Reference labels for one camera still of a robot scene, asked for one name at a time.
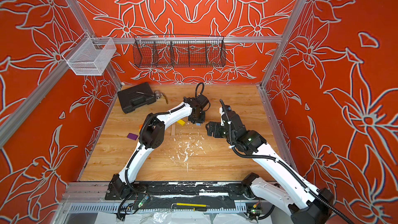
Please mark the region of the yellow block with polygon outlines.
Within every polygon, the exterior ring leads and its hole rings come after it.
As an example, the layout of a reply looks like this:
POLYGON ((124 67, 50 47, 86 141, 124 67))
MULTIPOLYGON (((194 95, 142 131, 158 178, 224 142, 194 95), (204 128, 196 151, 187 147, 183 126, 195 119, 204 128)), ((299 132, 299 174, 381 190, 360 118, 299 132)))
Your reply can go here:
POLYGON ((186 122, 182 119, 177 121, 178 124, 180 124, 181 126, 184 126, 186 124, 186 122))

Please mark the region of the natural wooden block angled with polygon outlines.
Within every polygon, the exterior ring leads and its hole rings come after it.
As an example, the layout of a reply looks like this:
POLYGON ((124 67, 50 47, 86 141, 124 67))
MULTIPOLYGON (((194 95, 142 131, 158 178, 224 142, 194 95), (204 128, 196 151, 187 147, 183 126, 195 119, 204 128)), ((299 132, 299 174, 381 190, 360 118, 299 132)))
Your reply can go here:
POLYGON ((173 124, 173 125, 171 126, 171 136, 175 136, 175 135, 176 135, 176 125, 173 124))

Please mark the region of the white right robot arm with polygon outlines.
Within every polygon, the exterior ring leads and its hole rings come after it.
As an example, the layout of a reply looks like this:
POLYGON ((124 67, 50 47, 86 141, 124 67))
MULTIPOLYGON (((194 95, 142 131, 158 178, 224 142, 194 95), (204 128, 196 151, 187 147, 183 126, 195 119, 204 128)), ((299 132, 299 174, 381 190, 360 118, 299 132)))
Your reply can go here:
POLYGON ((246 129, 230 106, 220 108, 220 122, 206 125, 208 136, 226 139, 239 157, 251 159, 277 181, 271 185, 255 173, 244 180, 254 196, 264 199, 287 214, 295 224, 324 224, 332 214, 334 195, 319 189, 290 167, 255 130, 246 129))

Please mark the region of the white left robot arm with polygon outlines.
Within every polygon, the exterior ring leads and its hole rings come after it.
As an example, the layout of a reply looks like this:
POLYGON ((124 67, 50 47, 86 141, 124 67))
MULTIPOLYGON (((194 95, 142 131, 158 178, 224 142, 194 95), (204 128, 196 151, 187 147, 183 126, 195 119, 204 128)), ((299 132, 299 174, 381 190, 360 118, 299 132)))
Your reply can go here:
POLYGON ((140 130, 137 146, 124 168, 114 174, 109 183, 105 198, 108 200, 126 199, 131 194, 143 194, 146 186, 134 186, 139 170, 151 152, 164 141, 165 131, 178 120, 185 117, 188 121, 204 123, 205 112, 210 105, 208 98, 202 94, 184 98, 176 107, 167 112, 150 113, 140 130))

